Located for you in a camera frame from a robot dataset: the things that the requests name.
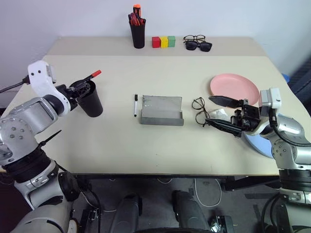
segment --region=marker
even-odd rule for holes
[[[135,97],[134,97],[134,117],[137,117],[137,101],[138,101],[138,95],[135,94]]]

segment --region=eyeglasses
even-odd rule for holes
[[[206,125],[206,118],[210,118],[208,112],[205,109],[205,101],[202,97],[199,97],[192,102],[192,108],[195,110],[201,110],[195,115],[195,121],[196,123],[203,125],[203,127]]]
[[[205,41],[204,35],[187,35],[184,37],[184,43],[186,44],[187,50],[200,48],[203,52],[209,52],[213,45]]]

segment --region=wooden block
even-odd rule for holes
[[[169,45],[169,40],[167,36],[162,36],[160,37],[160,39],[161,39],[161,48],[167,48]]]
[[[175,47],[175,36],[174,35],[169,35],[168,37],[168,40],[169,40],[169,47]]]
[[[154,36],[152,37],[152,48],[159,48],[161,46],[160,37]]]

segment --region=yellow block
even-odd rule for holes
[[[160,37],[161,40],[161,48],[167,48],[169,46],[169,40],[167,36]]]

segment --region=floor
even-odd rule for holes
[[[173,190],[183,190],[194,193],[194,179],[175,178],[168,184],[160,183],[157,179],[101,179],[92,180],[93,191],[100,198],[102,208],[114,210],[121,199],[128,193],[136,192],[143,198],[142,215],[139,217],[138,229],[158,227],[178,227],[171,204]],[[212,205],[219,199],[219,186],[214,179],[197,179],[197,192],[201,202]],[[214,208],[203,207],[207,219],[217,215],[232,217],[235,233],[256,233],[260,213],[267,199],[277,191],[261,185],[233,192],[222,192],[221,203]],[[87,207],[82,195],[74,204],[74,217],[80,220],[82,210]],[[113,212],[103,212],[101,228],[103,233],[109,231],[114,216]],[[91,222],[87,233],[97,232],[97,221]]]

